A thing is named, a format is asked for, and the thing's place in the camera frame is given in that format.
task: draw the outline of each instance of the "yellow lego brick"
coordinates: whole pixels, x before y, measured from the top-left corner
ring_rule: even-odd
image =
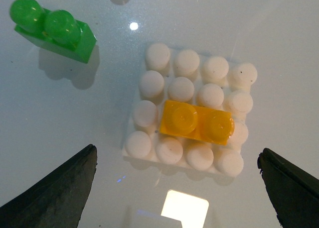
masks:
[[[229,112],[167,100],[159,129],[167,135],[226,145],[234,120]]]

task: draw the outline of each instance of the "lego stud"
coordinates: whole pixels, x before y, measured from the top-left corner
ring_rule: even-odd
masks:
[[[125,142],[125,150],[134,158],[146,157],[152,148],[152,141],[147,133],[142,131],[132,132]]]
[[[247,125],[240,120],[235,120],[234,124],[235,124],[234,133],[228,139],[228,143],[241,146],[242,144],[246,142],[248,138],[248,134],[249,134],[248,128],[247,128]]]
[[[175,57],[176,76],[191,77],[199,67],[199,55],[193,50],[182,50]]]
[[[253,108],[253,98],[243,90],[232,92],[227,98],[229,110],[233,114],[247,114]]]
[[[183,147],[176,138],[166,137],[156,146],[156,154],[162,163],[176,164],[183,156]]]
[[[11,19],[30,33],[42,33],[45,11],[36,0],[15,0],[10,8]]]
[[[151,45],[145,54],[145,61],[148,69],[162,72],[165,70],[170,59],[170,51],[167,45],[155,43]]]
[[[214,166],[224,175],[236,177],[244,168],[244,160],[239,152],[220,148],[215,151]]]
[[[206,108],[219,109],[224,101],[224,92],[216,84],[206,84],[197,94],[198,103]]]
[[[186,135],[194,131],[197,126],[197,111],[189,104],[180,103],[167,112],[165,124],[172,133]]]
[[[168,96],[171,100],[187,102],[194,95],[195,87],[191,80],[186,77],[175,78],[168,87]]]
[[[234,120],[224,111],[213,111],[205,121],[203,132],[215,142],[225,141],[234,132]]]
[[[210,57],[203,65],[202,72],[205,79],[218,83],[225,78],[229,71],[229,64],[224,57]]]
[[[139,89],[144,97],[152,99],[161,94],[164,84],[164,78],[159,72],[149,70],[141,77]]]
[[[233,77],[240,85],[252,85],[257,80],[256,67],[251,63],[243,63],[233,69]]]
[[[149,127],[157,122],[158,108],[148,100],[138,102],[132,113],[133,121],[140,127]]]
[[[65,10],[50,12],[45,18],[44,29],[50,37],[64,45],[78,42],[81,36],[76,20]]]
[[[214,153],[208,144],[197,142],[187,148],[186,160],[192,168],[205,171],[213,164]]]

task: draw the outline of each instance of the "white table surface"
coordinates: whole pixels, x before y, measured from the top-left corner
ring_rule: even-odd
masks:
[[[268,147],[319,177],[319,0],[37,0],[90,25],[98,47],[88,65],[17,34],[13,1],[0,0],[0,205],[89,143],[98,166],[79,228],[126,228],[138,209],[160,215],[170,189],[209,202],[205,228],[279,228],[259,153]],[[233,182],[123,159],[150,42],[256,66],[245,165]]]

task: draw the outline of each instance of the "green lego brick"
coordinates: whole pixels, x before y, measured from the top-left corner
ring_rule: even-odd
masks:
[[[50,11],[35,0],[16,0],[10,16],[15,31],[36,46],[88,63],[96,38],[88,24],[65,10]]]

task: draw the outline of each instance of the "white lego stud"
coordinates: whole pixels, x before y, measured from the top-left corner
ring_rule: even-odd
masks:
[[[152,44],[145,54],[145,62],[149,70],[162,72],[170,59],[170,50],[163,43]]]
[[[197,142],[188,146],[186,160],[192,168],[204,171],[213,164],[214,154],[208,144]]]
[[[174,69],[176,76],[190,77],[199,67],[199,56],[193,50],[182,50],[175,57]]]
[[[220,148],[215,152],[214,166],[222,174],[229,177],[238,176],[244,167],[244,160],[239,152]]]
[[[250,86],[257,80],[256,67],[251,63],[243,63],[232,68],[229,73],[232,90],[250,90]]]
[[[248,92],[237,90],[227,97],[230,111],[233,114],[247,114],[253,107],[253,98]]]
[[[241,146],[248,138],[248,128],[243,121],[234,120],[235,129],[233,135],[228,139],[229,144]]]
[[[186,77],[175,78],[168,87],[168,96],[171,100],[187,102],[194,95],[195,87]]]
[[[224,92],[216,84],[206,84],[200,88],[197,94],[197,101],[200,106],[219,109],[224,101]]]
[[[158,108],[148,100],[139,101],[133,109],[132,117],[136,125],[149,127],[157,122]]]
[[[144,97],[148,99],[155,98],[164,89],[164,78],[157,71],[146,71],[140,79],[139,89]]]
[[[145,158],[151,151],[152,141],[147,133],[132,132],[125,142],[125,150],[134,158]]]
[[[156,154],[162,163],[176,164],[183,156],[183,147],[176,138],[166,137],[156,146]]]
[[[229,71],[229,64],[224,57],[212,56],[204,63],[202,67],[203,78],[218,83],[225,78]]]

